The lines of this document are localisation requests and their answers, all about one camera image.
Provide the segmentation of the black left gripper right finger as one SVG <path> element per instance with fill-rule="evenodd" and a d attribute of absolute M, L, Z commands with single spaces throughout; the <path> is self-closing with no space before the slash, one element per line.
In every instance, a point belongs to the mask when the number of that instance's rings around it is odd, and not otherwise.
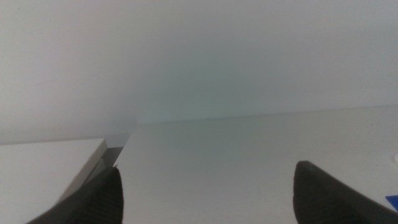
<path fill-rule="evenodd" d="M 298 223 L 397 224 L 397 213 L 309 161 L 296 164 L 293 208 Z"/>

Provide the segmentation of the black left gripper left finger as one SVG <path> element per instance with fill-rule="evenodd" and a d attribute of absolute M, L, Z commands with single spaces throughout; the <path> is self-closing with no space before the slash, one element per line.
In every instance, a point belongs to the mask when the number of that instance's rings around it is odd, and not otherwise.
<path fill-rule="evenodd" d="M 122 224 L 124 198 L 116 167 L 99 173 L 31 224 Z"/>

